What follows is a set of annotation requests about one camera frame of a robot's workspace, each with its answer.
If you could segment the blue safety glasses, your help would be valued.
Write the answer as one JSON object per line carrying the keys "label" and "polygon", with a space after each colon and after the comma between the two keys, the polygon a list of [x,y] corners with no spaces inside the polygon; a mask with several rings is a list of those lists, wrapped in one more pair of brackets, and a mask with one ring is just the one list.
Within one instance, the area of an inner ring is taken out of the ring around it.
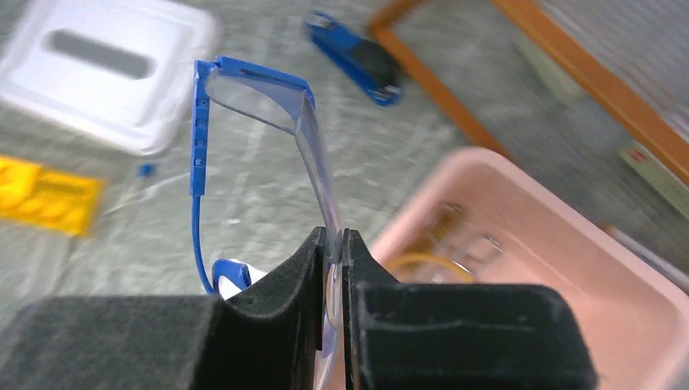
{"label": "blue safety glasses", "polygon": [[314,386],[331,381],[342,324],[343,230],[315,99],[302,78],[228,56],[194,65],[189,195],[205,292],[218,277],[266,275],[323,228],[321,346]]}

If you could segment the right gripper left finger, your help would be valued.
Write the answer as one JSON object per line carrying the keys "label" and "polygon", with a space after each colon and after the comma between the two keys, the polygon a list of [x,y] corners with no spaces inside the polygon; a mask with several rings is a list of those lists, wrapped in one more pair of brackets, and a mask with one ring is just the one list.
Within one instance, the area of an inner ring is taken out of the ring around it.
{"label": "right gripper left finger", "polygon": [[51,297],[1,336],[4,389],[311,389],[325,231],[229,299]]}

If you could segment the yellow rubber tubing with clamps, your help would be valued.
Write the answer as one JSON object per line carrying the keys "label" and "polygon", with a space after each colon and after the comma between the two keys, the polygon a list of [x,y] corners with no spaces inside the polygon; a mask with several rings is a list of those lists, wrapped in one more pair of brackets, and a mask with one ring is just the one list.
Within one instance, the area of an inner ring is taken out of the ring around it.
{"label": "yellow rubber tubing with clamps", "polygon": [[471,284],[503,254],[501,243],[478,230],[457,204],[441,204],[419,232],[384,265],[404,283]]}

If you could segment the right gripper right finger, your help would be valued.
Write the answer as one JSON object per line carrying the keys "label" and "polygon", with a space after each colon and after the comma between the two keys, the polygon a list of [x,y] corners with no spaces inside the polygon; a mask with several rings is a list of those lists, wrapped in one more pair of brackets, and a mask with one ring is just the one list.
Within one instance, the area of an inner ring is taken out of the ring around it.
{"label": "right gripper right finger", "polygon": [[594,389],[576,318],[538,284],[405,284],[342,238],[347,389]]}

